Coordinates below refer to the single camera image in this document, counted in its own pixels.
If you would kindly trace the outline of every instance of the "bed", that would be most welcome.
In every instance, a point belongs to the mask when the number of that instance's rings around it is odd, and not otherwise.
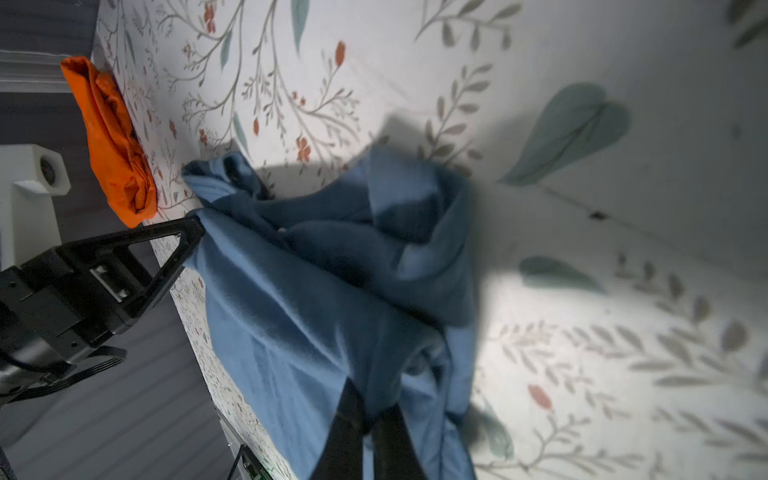
[[[103,0],[93,56],[153,222],[200,206],[185,163],[229,150],[277,197],[374,143],[470,178],[479,478],[762,478],[768,42],[734,4]],[[293,478],[210,347],[205,285],[171,293],[217,408]]]

